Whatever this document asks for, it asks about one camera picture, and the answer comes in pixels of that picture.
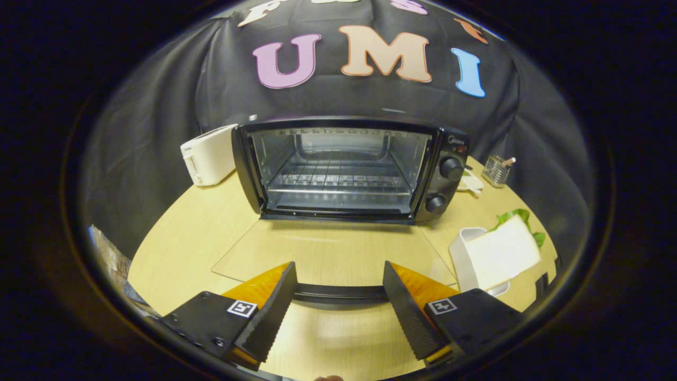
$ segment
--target white container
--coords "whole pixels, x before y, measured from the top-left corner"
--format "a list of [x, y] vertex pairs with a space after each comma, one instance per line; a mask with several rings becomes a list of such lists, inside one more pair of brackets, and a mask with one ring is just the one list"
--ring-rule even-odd
[[216, 185], [235, 170], [231, 132], [236, 126], [213, 129], [181, 145], [181, 154], [193, 184]]
[[[468, 244], [484, 234], [482, 241]], [[536, 241], [519, 216], [491, 233], [484, 228], [461, 229], [449, 253], [461, 292], [479, 288], [493, 296], [507, 292], [512, 278], [541, 261]]]

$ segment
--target black toaster oven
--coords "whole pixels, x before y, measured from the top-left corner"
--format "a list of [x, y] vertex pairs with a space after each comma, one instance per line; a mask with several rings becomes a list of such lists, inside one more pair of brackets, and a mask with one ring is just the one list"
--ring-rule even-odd
[[232, 144], [262, 218], [402, 224], [447, 209], [470, 148], [455, 128], [357, 117], [239, 125]]

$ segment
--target black backdrop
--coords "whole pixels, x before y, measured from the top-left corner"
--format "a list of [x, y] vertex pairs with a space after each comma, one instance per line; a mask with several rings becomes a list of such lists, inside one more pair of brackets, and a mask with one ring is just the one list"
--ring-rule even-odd
[[[664, 174], [669, 153], [666, 136], [674, 123], [662, 100], [670, 87], [662, 52], [671, 7], [477, 4], [534, 42], [582, 117], [608, 136], [619, 192], [609, 249], [571, 310], [475, 378], [673, 374], [674, 345], [662, 324], [672, 297], [660, 284], [672, 266], [672, 247], [661, 231], [672, 204], [661, 196], [665, 177], [653, 177], [651, 190], [638, 181]], [[58, 176], [68, 128], [101, 76], [125, 60], [123, 52], [135, 56], [170, 37], [193, 7], [189, 1], [75, 1], [5, 9], [11, 17], [3, 23], [9, 57], [3, 71], [9, 84], [1, 145], [3, 232], [12, 245], [3, 256], [9, 285], [3, 295], [4, 378], [192, 378], [135, 339], [93, 293], [64, 235]]]
[[[247, 1], [235, 12], [187, 27], [133, 68], [106, 99], [82, 160], [84, 226], [96, 225], [132, 258], [155, 222], [192, 184], [179, 145], [222, 125], [246, 123], [249, 115], [259, 121], [403, 115], [468, 132], [471, 155], [482, 163], [490, 154], [516, 156], [519, 164], [508, 185], [546, 227], [563, 264], [571, 262], [590, 226], [594, 168], [565, 99], [512, 43], [484, 31], [488, 44], [483, 44], [454, 20], [459, 16], [440, 7], [426, 5], [429, 14], [421, 16], [387, 0], [285, 2], [239, 27], [258, 4]], [[349, 49], [339, 27], [353, 24], [373, 28], [388, 42], [402, 32], [426, 37], [433, 80], [342, 74]], [[310, 33], [322, 35], [313, 77], [286, 89], [261, 85], [251, 52], [272, 42], [290, 45], [294, 37]], [[451, 48], [480, 59], [485, 97], [456, 89], [460, 67]], [[282, 73], [293, 71], [297, 61], [296, 49], [278, 52]]]

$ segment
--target orange letter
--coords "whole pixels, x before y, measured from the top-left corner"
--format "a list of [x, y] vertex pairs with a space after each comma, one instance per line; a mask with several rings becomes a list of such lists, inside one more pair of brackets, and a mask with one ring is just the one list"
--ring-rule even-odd
[[348, 64], [341, 68], [345, 75], [371, 75], [374, 68], [367, 64], [367, 53], [383, 75], [390, 74], [402, 59], [397, 75], [410, 81], [433, 80], [425, 63], [425, 37], [413, 33], [400, 33], [392, 44], [368, 26], [347, 25], [338, 29], [348, 36]]
[[470, 25], [468, 22], [463, 21], [463, 20], [459, 20], [457, 18], [454, 18], [454, 20], [460, 22], [461, 25], [463, 25], [463, 29], [465, 29], [466, 32], [468, 32], [469, 35], [473, 36], [474, 38], [476, 38], [479, 41], [482, 41], [482, 42], [487, 43], [487, 44], [489, 43], [489, 41], [485, 40], [483, 37], [480, 36], [482, 34], [482, 32], [475, 29], [475, 27]]

